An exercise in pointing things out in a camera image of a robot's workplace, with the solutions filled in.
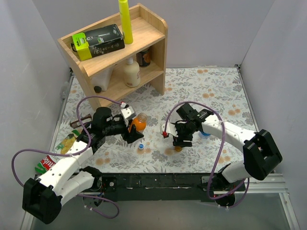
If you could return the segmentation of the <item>orange bottle cap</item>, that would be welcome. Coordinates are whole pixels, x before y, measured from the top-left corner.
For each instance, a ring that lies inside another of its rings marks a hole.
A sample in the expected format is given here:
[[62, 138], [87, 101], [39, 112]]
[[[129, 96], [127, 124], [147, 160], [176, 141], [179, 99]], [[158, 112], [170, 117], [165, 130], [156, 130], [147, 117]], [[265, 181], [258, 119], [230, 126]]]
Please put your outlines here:
[[181, 151], [182, 151], [182, 147], [180, 147], [180, 146], [175, 146], [175, 147], [174, 147], [174, 150], [177, 151], [177, 152], [181, 152]]

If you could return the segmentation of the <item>orange juice bottle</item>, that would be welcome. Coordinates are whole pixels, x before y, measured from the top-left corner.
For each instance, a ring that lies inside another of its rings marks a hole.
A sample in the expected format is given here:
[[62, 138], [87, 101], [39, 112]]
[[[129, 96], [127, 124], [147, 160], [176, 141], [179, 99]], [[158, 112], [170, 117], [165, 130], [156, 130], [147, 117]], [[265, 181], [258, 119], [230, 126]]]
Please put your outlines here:
[[135, 125], [136, 130], [140, 133], [143, 133], [143, 131], [146, 128], [146, 122], [147, 122], [147, 115], [145, 113], [139, 113], [136, 116], [136, 118], [133, 119], [129, 127], [129, 132], [131, 132], [132, 126]]

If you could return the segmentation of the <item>blue label water bottle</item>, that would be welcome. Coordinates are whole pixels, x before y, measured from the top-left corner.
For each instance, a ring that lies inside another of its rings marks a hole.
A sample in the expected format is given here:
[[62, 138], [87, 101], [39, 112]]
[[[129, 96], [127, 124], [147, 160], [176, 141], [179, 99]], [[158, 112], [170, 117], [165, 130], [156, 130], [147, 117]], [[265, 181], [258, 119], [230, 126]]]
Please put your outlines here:
[[205, 132], [199, 132], [199, 137], [201, 139], [208, 139], [211, 135]]

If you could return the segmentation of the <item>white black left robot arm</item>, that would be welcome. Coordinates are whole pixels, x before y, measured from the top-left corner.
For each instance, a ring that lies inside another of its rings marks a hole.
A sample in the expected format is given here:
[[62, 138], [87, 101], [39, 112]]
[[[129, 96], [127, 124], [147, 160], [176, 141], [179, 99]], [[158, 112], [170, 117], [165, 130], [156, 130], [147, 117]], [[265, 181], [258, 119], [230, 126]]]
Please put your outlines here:
[[37, 179], [25, 182], [22, 208], [49, 224], [62, 206], [78, 193], [87, 189], [98, 191], [102, 186], [99, 170], [83, 168], [76, 176], [73, 174], [104, 144], [107, 136], [121, 135], [127, 143], [142, 138], [143, 134], [135, 127], [129, 127], [135, 116], [134, 109], [128, 105], [116, 116], [112, 116], [110, 108], [99, 107], [69, 149], [68, 156], [62, 157]]

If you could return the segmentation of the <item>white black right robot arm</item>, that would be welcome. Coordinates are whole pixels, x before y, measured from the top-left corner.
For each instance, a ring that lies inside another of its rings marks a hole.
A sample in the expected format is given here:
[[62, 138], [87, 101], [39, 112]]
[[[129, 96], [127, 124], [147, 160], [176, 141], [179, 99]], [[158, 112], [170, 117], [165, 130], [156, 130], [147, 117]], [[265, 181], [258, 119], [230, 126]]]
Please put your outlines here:
[[173, 137], [173, 145], [190, 147], [193, 134], [197, 131], [213, 135], [221, 139], [221, 145], [216, 157], [219, 161], [225, 143], [229, 143], [243, 153], [243, 160], [229, 163], [215, 173], [216, 164], [210, 173], [206, 193], [210, 200], [226, 209], [233, 208], [239, 203], [228, 202], [227, 198], [243, 184], [249, 185], [250, 179], [264, 180], [283, 158], [271, 135], [265, 129], [261, 131], [247, 130], [224, 121], [212, 108], [202, 105], [197, 111], [192, 108], [193, 101], [180, 102], [172, 108], [180, 116], [176, 122], [165, 121], [161, 128], [166, 138]]

